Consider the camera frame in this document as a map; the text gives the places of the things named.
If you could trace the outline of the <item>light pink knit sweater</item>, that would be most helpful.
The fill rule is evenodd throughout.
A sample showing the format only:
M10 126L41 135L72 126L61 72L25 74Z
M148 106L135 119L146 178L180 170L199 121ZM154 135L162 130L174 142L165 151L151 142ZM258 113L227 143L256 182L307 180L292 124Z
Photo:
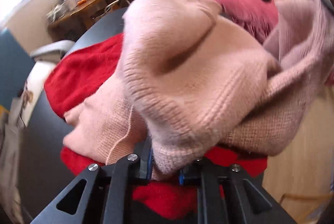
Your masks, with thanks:
M333 15L322 0L276 6L260 44L213 0L134 0L116 70L66 112L64 145L109 165L149 136L154 179L217 144L278 155L333 68Z

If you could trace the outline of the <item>red knit sweater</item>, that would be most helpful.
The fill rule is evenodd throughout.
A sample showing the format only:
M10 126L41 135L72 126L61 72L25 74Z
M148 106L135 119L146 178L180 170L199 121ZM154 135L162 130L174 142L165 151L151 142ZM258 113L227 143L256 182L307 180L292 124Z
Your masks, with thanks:
M59 116L84 101L114 73L121 54L123 35L80 49L65 57L47 78L44 89L52 110ZM239 164L253 178L260 178L267 168L267 158L215 146L205 156L214 164ZM136 186L131 201L139 208L157 213L170 221L183 219L197 211L197 190L181 186L176 179L153 181Z

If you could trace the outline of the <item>grey yellow blue sofa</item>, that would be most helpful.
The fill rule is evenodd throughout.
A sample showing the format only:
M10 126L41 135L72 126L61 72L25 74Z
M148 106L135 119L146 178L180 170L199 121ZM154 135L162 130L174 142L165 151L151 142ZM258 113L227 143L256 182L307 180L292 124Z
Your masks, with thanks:
M1 30L0 44L1 106L9 111L35 62L7 28Z

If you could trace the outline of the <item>wooden desk with clutter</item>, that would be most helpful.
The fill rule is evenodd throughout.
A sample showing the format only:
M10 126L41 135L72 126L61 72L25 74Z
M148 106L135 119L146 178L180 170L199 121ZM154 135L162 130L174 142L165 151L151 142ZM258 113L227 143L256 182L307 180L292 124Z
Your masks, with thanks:
M104 15L107 5L115 2L111 10L127 7L133 0L87 0L74 10L48 25L53 41L77 40Z

